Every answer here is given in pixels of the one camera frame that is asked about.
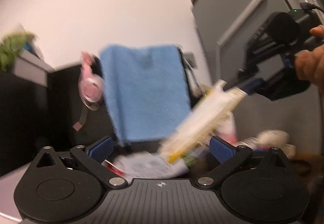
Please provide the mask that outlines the person's right hand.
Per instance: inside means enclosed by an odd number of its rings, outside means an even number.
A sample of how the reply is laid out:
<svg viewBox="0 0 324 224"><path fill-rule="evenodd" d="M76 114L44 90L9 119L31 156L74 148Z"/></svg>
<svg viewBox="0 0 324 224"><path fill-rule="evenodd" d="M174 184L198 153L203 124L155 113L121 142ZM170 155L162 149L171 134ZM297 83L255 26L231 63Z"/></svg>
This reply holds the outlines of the person's right hand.
<svg viewBox="0 0 324 224"><path fill-rule="evenodd" d="M324 46L313 51L303 50L295 59L296 74L300 80L307 80L324 91Z"/></svg>

